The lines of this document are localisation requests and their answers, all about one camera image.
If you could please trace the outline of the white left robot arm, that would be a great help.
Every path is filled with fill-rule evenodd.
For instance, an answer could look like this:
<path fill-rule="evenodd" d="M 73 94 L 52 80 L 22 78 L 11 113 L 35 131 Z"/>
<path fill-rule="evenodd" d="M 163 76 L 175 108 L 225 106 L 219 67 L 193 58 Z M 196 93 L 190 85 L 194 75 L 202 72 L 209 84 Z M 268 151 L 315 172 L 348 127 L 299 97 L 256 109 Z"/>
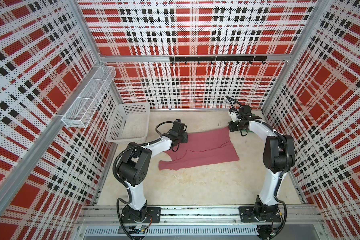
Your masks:
<path fill-rule="evenodd" d="M 126 188 L 129 197 L 127 201 L 120 200 L 126 205 L 119 214 L 123 224 L 160 221 L 161 208 L 148 207 L 143 181 L 148 174 L 152 157 L 187 142 L 187 132 L 176 134 L 169 131 L 148 143 L 131 142 L 117 155 L 112 166 L 113 175 Z"/>

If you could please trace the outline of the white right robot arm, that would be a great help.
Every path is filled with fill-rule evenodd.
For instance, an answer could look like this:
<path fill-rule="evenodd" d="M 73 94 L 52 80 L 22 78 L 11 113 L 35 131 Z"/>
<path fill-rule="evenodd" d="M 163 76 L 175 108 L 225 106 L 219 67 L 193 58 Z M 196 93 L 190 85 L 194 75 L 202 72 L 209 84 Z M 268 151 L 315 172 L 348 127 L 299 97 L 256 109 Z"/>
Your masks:
<path fill-rule="evenodd" d="M 248 217 L 262 223 L 271 220 L 280 222 L 281 217 L 277 213 L 281 200 L 278 200 L 278 194 L 287 173 L 296 162 L 293 137 L 279 133 L 259 119 L 230 121 L 229 130 L 230 132 L 251 131 L 265 143 L 263 163 L 267 173 L 262 190 L 257 195 L 253 210 Z"/>

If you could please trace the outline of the pink tank top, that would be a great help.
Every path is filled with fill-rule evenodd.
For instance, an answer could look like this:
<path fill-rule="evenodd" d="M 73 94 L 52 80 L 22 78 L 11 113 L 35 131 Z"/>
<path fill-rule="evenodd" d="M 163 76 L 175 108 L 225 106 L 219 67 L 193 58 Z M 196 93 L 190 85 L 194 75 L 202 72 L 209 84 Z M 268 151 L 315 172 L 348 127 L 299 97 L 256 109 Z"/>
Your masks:
<path fill-rule="evenodd" d="M 176 152 L 168 150 L 170 161 L 159 161 L 159 170 L 180 170 L 239 161 L 228 127 L 188 134 L 189 141 Z"/>

